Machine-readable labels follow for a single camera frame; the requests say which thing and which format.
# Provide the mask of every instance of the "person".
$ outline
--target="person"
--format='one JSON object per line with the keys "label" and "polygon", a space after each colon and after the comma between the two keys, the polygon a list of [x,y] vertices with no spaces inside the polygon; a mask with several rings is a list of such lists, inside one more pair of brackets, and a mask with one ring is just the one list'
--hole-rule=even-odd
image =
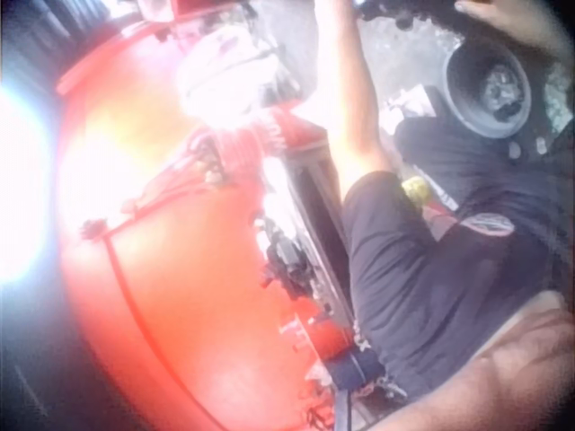
{"label": "person", "polygon": [[[517,1],[463,2],[458,10],[493,20],[497,11],[486,8],[509,3]],[[436,241],[381,145],[351,2],[315,0],[315,14],[318,91],[338,173],[353,308],[409,400],[373,429],[539,427],[575,374],[575,326],[561,293],[572,277],[572,213],[556,178],[539,165],[510,166],[440,119],[402,123],[395,145],[404,161],[453,199],[459,223]],[[509,31],[508,15],[493,22],[525,34]],[[566,53],[562,43],[551,51]],[[572,184],[572,166],[570,175]]]}

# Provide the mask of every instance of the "hand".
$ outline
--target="hand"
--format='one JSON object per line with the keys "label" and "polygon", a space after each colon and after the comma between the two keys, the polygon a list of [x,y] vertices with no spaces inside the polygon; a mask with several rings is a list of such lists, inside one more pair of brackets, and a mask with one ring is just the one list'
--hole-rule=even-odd
{"label": "hand", "polygon": [[486,22],[518,42],[572,63],[572,42],[553,13],[539,0],[462,0],[456,10]]}

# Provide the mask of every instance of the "logo patch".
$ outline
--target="logo patch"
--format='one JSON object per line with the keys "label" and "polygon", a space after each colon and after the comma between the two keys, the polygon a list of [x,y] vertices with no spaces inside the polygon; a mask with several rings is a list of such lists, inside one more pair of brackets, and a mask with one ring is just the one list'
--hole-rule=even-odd
{"label": "logo patch", "polygon": [[504,215],[494,213],[480,213],[466,218],[461,226],[488,236],[509,236],[515,232],[515,225]]}

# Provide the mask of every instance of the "black shorts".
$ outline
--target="black shorts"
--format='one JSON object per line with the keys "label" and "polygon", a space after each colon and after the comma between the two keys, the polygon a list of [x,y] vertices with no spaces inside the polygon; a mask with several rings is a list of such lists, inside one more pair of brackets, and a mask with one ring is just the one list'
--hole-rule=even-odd
{"label": "black shorts", "polygon": [[436,119],[397,133],[405,161],[467,219],[436,242],[389,172],[367,175],[344,202],[359,326],[415,400],[456,373],[525,302],[557,288],[572,261],[570,229],[559,223],[565,205],[543,168],[508,165]]}

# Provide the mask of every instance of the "bright light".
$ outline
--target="bright light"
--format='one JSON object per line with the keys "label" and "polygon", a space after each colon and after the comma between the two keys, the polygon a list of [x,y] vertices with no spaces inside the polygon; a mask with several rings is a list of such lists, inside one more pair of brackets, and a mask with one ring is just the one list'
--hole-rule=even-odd
{"label": "bright light", "polygon": [[34,116],[0,90],[0,285],[21,277],[46,236],[48,153]]}
{"label": "bright light", "polygon": [[74,229],[87,220],[118,215],[122,204],[137,198],[144,187],[133,160],[113,140],[96,132],[89,142],[66,152],[59,179],[58,209],[65,224]]}

